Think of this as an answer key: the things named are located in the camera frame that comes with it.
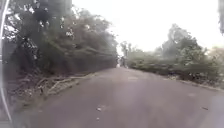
dense green foliage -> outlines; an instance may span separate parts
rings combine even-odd
[[[4,28],[6,73],[69,74],[116,66],[116,41],[103,17],[71,0],[11,0]]]
[[[181,79],[198,83],[214,83],[219,80],[219,66],[213,57],[207,56],[206,49],[186,30],[173,25],[168,40],[153,53],[139,49],[127,49],[127,64],[161,75],[177,75]]]

foliage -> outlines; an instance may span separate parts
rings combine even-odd
[[[216,65],[219,69],[219,74],[223,80],[224,76],[224,48],[213,47],[213,49],[208,53],[210,59],[216,62]]]
[[[9,75],[69,74],[116,65],[110,23],[72,6],[71,0],[12,0],[8,12],[3,60]]]
[[[162,75],[178,75],[181,79],[198,83],[218,80],[218,65],[206,56],[206,50],[186,30],[172,25],[168,40],[153,53],[139,49],[128,50],[130,68]]]

overcast sky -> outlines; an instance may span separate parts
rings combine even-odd
[[[224,46],[219,32],[218,0],[73,0],[113,24],[118,42],[154,50],[167,40],[172,23],[187,29],[201,46]]]

